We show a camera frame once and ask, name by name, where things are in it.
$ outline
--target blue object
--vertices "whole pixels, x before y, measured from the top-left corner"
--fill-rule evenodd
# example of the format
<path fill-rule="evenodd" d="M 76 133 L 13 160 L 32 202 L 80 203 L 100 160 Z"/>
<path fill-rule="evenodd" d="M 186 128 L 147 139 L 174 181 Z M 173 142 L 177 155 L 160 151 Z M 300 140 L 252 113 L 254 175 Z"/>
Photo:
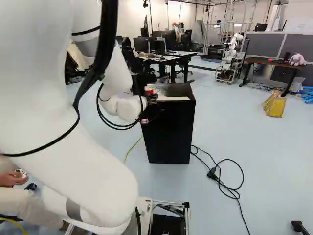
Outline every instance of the blue object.
<path fill-rule="evenodd" d="M 308 91 L 300 91 L 301 97 L 305 99 L 306 104 L 313 103 L 313 87 L 303 87 L 303 89 Z"/>

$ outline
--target table leg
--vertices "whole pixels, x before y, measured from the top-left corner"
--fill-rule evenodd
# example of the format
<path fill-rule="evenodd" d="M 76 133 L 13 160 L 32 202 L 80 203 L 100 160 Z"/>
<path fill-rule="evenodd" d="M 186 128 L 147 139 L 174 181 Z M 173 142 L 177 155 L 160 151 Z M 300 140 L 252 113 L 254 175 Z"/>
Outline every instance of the table leg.
<path fill-rule="evenodd" d="M 171 83 L 175 83 L 175 79 L 176 79 L 176 71 L 175 71 L 175 65 L 173 64 L 171 65 Z"/>
<path fill-rule="evenodd" d="M 290 89 L 290 87 L 291 87 L 291 85 L 292 85 L 292 83 L 294 81 L 294 78 L 296 77 L 297 73 L 298 73 L 298 69 L 293 69 L 293 74 L 291 76 L 291 79 L 290 79 L 288 85 L 286 86 L 285 90 L 281 94 L 281 97 L 285 97 L 288 94 L 288 91 L 289 91 L 289 89 Z"/>
<path fill-rule="evenodd" d="M 160 77 L 165 77 L 165 65 L 159 64 Z"/>
<path fill-rule="evenodd" d="M 239 85 L 240 87 L 242 87 L 242 86 L 244 86 L 244 85 L 247 84 L 249 72 L 250 72 L 251 66 L 252 66 L 253 64 L 254 64 L 254 63 L 249 63 L 249 64 L 248 64 L 248 67 L 247 67 L 246 72 L 245 72 L 244 80 L 243 80 L 242 84 Z"/>
<path fill-rule="evenodd" d="M 188 82 L 188 60 L 184 62 L 184 82 Z"/>

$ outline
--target computer monitor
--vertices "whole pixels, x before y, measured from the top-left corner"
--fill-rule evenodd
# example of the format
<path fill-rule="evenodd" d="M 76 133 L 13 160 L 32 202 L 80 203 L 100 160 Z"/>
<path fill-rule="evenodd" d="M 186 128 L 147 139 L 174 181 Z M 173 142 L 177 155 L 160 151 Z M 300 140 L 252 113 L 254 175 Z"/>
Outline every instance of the computer monitor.
<path fill-rule="evenodd" d="M 255 32 L 265 32 L 267 27 L 268 27 L 267 23 L 257 23 L 254 31 Z"/>
<path fill-rule="evenodd" d="M 141 33 L 142 37 L 148 37 L 149 36 L 148 29 L 146 29 L 146 28 L 141 28 L 140 33 Z"/>
<path fill-rule="evenodd" d="M 134 38 L 135 51 L 149 53 L 149 40 L 146 37 Z"/>
<path fill-rule="evenodd" d="M 175 30 L 163 31 L 162 36 L 163 38 L 165 38 L 167 50 L 172 50 L 176 47 L 177 42 L 176 42 Z"/>
<path fill-rule="evenodd" d="M 152 38 L 154 40 L 156 40 L 157 37 L 162 37 L 162 31 L 154 31 L 154 32 L 152 32 Z"/>
<path fill-rule="evenodd" d="M 155 47 L 155 41 L 154 41 L 153 37 L 146 37 L 146 39 L 148 39 L 149 44 L 150 44 L 150 52 L 152 50 L 155 50 L 156 47 Z"/>
<path fill-rule="evenodd" d="M 165 43 L 163 40 L 155 40 L 155 50 L 157 55 L 165 54 Z"/>

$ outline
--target desk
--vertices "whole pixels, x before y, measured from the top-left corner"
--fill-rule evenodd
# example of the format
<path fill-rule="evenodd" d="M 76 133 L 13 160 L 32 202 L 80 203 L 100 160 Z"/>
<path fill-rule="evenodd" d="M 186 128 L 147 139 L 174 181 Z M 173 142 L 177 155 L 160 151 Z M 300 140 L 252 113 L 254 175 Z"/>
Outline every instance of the desk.
<path fill-rule="evenodd" d="M 191 51 L 177 51 L 177 50 L 173 50 L 173 51 L 175 53 L 166 52 L 165 55 L 171 55 L 171 56 L 176 56 L 176 57 L 192 57 L 198 54 L 197 52 L 191 52 Z"/>
<path fill-rule="evenodd" d="M 294 66 L 294 65 L 290 65 L 290 64 L 280 64 L 277 62 L 271 62 L 268 60 L 268 58 L 264 58 L 264 57 L 250 57 L 246 59 L 246 62 L 248 62 L 248 67 L 246 69 L 246 73 L 245 73 L 245 77 L 244 80 L 242 82 L 242 84 L 240 84 L 239 86 L 242 87 L 244 85 L 246 85 L 249 81 L 248 79 L 248 75 L 251 69 L 251 66 L 253 64 L 262 64 L 262 65 L 275 65 L 275 66 L 280 66 L 280 67 L 285 67 L 285 68 L 290 68 L 293 69 L 293 74 L 285 88 L 285 90 L 282 92 L 281 97 L 285 97 L 289 91 L 290 86 L 293 83 L 294 78 L 296 77 L 298 70 L 304 68 L 304 65 L 300 65 L 300 66 Z"/>
<path fill-rule="evenodd" d="M 149 58 L 149 57 L 144 57 L 144 56 L 142 57 L 138 56 L 138 58 L 143 60 L 144 62 L 149 61 L 152 64 L 159 64 L 160 77 L 164 77 L 166 75 L 165 65 L 170 65 L 171 66 L 171 82 L 175 83 L 175 79 L 176 79 L 175 65 L 179 60 L 181 60 L 180 57 L 165 55 L 164 56 L 165 59 L 160 59 L 159 57 Z"/>

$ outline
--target cubicle divider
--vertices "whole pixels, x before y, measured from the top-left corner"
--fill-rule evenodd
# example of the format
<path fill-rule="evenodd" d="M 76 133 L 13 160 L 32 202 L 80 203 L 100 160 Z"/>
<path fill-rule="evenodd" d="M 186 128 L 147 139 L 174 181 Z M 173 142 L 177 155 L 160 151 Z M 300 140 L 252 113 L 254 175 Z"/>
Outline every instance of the cubicle divider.
<path fill-rule="evenodd" d="M 246 57 L 268 57 L 274 59 L 284 58 L 287 52 L 291 55 L 299 53 L 304 56 L 307 66 L 300 70 L 297 77 L 305 77 L 304 86 L 313 86 L 313 35 L 287 32 L 246 32 L 241 45 L 242 52 L 246 51 Z M 276 67 L 273 74 L 277 74 L 281 68 Z M 273 81 L 288 82 L 282 76 L 272 76 Z"/>

